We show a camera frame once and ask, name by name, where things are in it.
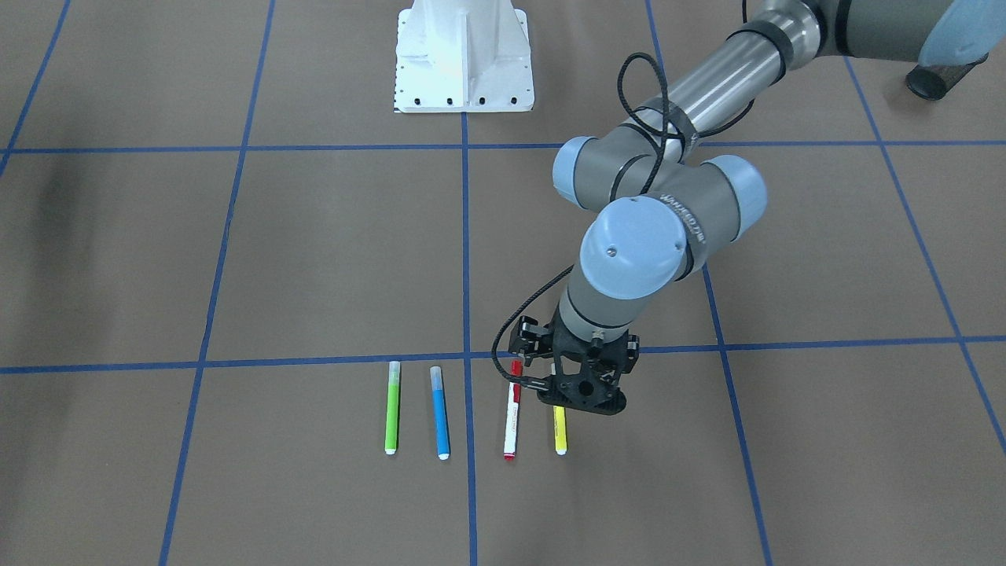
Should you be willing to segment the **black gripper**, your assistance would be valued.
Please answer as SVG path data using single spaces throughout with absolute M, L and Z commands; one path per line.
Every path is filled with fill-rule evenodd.
M 616 415 L 626 408 L 619 387 L 624 373 L 632 372 L 640 354 L 640 341 L 632 333 L 606 343 L 599 336 L 584 341 L 574 335 L 558 314 L 548 325 L 522 315 L 511 329 L 508 351 L 526 366 L 536 358 L 554 365 L 545 377 L 508 373 L 508 380 L 535 391 L 538 400 L 556 407 L 600 415 Z

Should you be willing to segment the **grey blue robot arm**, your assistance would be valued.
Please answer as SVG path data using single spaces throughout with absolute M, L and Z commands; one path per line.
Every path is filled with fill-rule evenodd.
M 524 366 L 551 359 L 544 377 L 503 379 L 546 404 L 615 415 L 626 407 L 622 375 L 638 361 L 630 327 L 669 282 L 699 271 L 764 215 L 768 189 L 751 162 L 722 155 L 689 166 L 704 139 L 743 118 L 758 95 L 818 57 L 912 61 L 948 72 L 948 85 L 1004 39 L 1002 1 L 765 1 L 714 53 L 670 83 L 656 58 L 659 93 L 632 106 L 615 88 L 626 119 L 606 136 L 572 138 L 553 162 L 553 185 L 596 218 L 578 261 L 558 275 L 565 287 L 550 322 L 522 307 L 503 323 L 508 351 Z

